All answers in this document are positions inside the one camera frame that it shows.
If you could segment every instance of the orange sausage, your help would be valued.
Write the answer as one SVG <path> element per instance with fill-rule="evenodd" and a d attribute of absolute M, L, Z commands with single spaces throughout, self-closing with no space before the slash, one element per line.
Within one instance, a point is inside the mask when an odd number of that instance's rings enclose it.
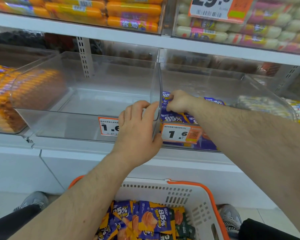
<path fill-rule="evenodd" d="M 70 5 L 77 5 L 83 7 L 93 7 L 100 10 L 106 8 L 106 3 L 104 0 L 51 0 L 54 3 L 64 3 Z"/>
<path fill-rule="evenodd" d="M 107 3 L 107 10 L 109 12 L 117 12 L 117 17 L 120 17 L 123 12 L 132 13 L 144 13 L 149 16 L 160 16 L 161 6 L 155 4 L 143 4 L 143 3 L 127 3 L 110 1 Z"/>
<path fill-rule="evenodd" d="M 44 0 L 0 0 L 0 2 L 44 7 Z"/>
<path fill-rule="evenodd" d="M 31 7 L 19 4 L 0 2 L 0 11 L 29 16 L 38 16 L 43 18 L 51 18 L 50 13 L 43 7 Z"/>
<path fill-rule="evenodd" d="M 163 0 L 108 0 L 109 2 L 161 4 Z"/>
<path fill-rule="evenodd" d="M 71 21 L 71 22 L 107 26 L 106 18 L 95 19 L 93 17 L 71 15 L 68 13 L 56 13 L 56 16 L 61 20 L 66 20 L 66 21 Z"/>
<path fill-rule="evenodd" d="M 46 2 L 45 6 L 48 11 L 54 14 L 69 13 L 72 15 L 87 16 L 96 19 L 101 19 L 103 17 L 101 10 L 94 7 L 80 7 L 80 6 L 61 4 L 55 2 Z"/>
<path fill-rule="evenodd" d="M 156 23 L 125 19 L 120 17 L 108 17 L 108 25 L 116 28 L 126 28 L 136 31 L 157 33 L 158 25 Z"/>
<path fill-rule="evenodd" d="M 148 21 L 153 23 L 159 23 L 160 21 L 160 16 L 149 16 L 147 14 L 137 14 L 137 13 L 130 13 L 130 12 L 118 13 L 118 12 L 108 11 L 108 15 L 113 17 L 118 17 L 118 18 L 143 20 L 143 21 Z"/>

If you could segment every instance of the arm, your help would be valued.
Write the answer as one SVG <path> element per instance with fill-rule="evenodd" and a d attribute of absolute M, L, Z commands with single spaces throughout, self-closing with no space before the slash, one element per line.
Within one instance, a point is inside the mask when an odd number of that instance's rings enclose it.
<path fill-rule="evenodd" d="M 218 148 L 256 183 L 300 231 L 300 125 L 174 91 L 167 110 L 196 118 Z"/>
<path fill-rule="evenodd" d="M 92 240 L 111 201 L 127 175 L 154 157 L 161 135 L 152 141 L 158 102 L 138 101 L 119 116 L 120 132 L 113 150 L 94 169 L 10 240 Z M 147 108 L 142 118 L 143 108 Z"/>

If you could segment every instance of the floor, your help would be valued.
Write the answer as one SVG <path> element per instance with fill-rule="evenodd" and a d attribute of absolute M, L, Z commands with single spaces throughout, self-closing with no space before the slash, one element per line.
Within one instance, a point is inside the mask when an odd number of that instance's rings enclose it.
<path fill-rule="evenodd" d="M 27 197 L 27 194 L 0 192 L 0 218 L 11 213 L 15 207 L 22 203 L 25 197 Z M 55 199 L 57 199 L 57 196 L 49 197 L 50 201 Z M 237 210 L 242 221 L 251 218 L 300 238 L 298 230 L 279 209 L 264 210 L 237 208 Z"/>

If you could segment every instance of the hand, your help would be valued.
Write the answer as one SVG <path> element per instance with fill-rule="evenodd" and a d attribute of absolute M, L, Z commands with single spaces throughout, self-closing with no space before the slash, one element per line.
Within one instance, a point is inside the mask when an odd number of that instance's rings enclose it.
<path fill-rule="evenodd" d="M 137 101 L 119 115 L 119 135 L 112 152 L 120 154 L 133 167 L 149 161 L 160 150 L 161 134 L 156 134 L 152 141 L 152 122 L 158 105 L 159 102 Z"/>
<path fill-rule="evenodd" d="M 196 97 L 182 91 L 182 90 L 175 90 L 170 93 L 170 98 L 173 100 L 168 103 L 167 111 L 173 111 L 176 113 L 189 113 L 191 114 L 191 108 L 194 104 L 193 101 Z"/>

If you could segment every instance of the white cabinet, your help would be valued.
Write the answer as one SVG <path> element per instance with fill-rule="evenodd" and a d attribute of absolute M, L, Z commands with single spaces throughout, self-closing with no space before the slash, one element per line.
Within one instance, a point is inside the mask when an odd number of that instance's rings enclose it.
<path fill-rule="evenodd" d="M 163 156 L 161 149 L 158 155 Z M 193 181 L 206 185 L 213 193 L 217 204 L 232 204 L 237 207 L 272 209 L 276 205 L 233 163 L 212 163 L 204 160 L 208 153 L 195 152 L 201 156 L 197 161 L 173 160 L 168 157 L 155 157 L 135 168 L 128 177 L 144 179 L 171 179 L 174 181 Z M 215 159 L 224 157 L 213 153 Z M 66 189 L 73 179 L 88 173 L 106 155 L 106 153 L 78 153 L 66 151 L 42 150 L 41 157 Z"/>
<path fill-rule="evenodd" d="M 0 147 L 0 191 L 61 194 L 64 189 L 40 158 L 40 150 Z"/>

